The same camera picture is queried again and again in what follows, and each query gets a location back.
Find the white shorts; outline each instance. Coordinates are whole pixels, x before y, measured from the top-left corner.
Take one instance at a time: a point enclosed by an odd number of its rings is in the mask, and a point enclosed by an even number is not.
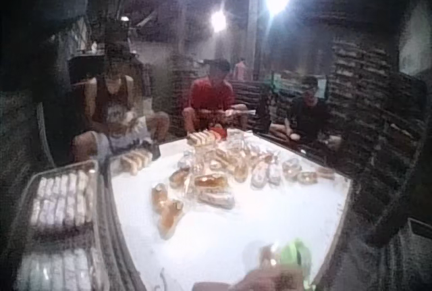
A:
[[[151,142],[151,134],[147,129],[145,117],[138,118],[132,130],[123,136],[108,138],[106,135],[94,131],[92,134],[97,144],[97,160],[100,162],[104,162],[112,155],[125,153],[141,145],[145,140]]]

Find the red shirt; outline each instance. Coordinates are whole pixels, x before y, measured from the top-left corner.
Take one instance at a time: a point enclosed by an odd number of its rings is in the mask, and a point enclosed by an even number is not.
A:
[[[211,86],[208,78],[195,80],[190,89],[190,106],[194,109],[226,110],[234,104],[234,92],[230,83],[223,81],[220,87]]]

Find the tank top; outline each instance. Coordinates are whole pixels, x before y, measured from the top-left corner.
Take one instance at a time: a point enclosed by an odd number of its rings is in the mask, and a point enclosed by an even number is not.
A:
[[[126,112],[131,109],[128,101],[126,77],[121,78],[119,90],[111,94],[105,78],[97,80],[96,106],[93,120],[100,123],[122,123]]]

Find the white table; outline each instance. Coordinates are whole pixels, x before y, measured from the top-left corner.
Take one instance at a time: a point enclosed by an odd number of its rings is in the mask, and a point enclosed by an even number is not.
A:
[[[267,140],[251,136],[264,148],[280,151],[280,158],[299,157]],[[161,158],[137,176],[112,179],[115,206],[128,250],[147,290],[191,290],[195,282],[240,280],[259,265],[259,249],[277,242],[284,246],[300,238],[312,253],[310,280],[318,282],[337,244],[351,192],[351,181],[341,175],[318,184],[283,184],[262,190],[230,180],[236,198],[232,210],[202,203],[186,203],[186,214],[174,235],[163,240],[151,208],[151,188],[168,183],[187,148],[186,140],[161,145]],[[317,165],[300,158],[303,170]],[[169,190],[169,196],[177,196]]]

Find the person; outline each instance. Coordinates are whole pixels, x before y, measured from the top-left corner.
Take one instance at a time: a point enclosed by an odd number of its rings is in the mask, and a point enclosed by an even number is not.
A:
[[[134,81],[126,75],[124,53],[107,50],[107,71],[102,78],[85,84],[85,114],[91,131],[72,142],[75,161],[96,156],[99,161],[137,147],[143,140],[161,142],[169,128],[169,117],[159,112],[137,118],[133,110]]]
[[[192,291],[303,291],[303,274],[300,269],[276,266],[255,269],[230,286],[225,283],[199,282]]]
[[[316,141],[326,127],[329,113],[325,101],[316,97],[318,80],[306,76],[301,84],[302,96],[293,100],[287,111],[285,124],[271,124],[270,133],[283,139],[299,138],[300,143]]]
[[[240,58],[240,61],[236,64],[234,67],[234,80],[245,80],[246,79],[246,73],[247,73],[247,67],[246,62],[244,58]]]
[[[183,110],[184,129],[187,133],[204,130],[216,124],[239,120],[245,130],[248,116],[244,104],[234,105],[232,86],[225,80],[230,72],[226,59],[208,61],[209,75],[195,80],[190,89],[190,106]]]

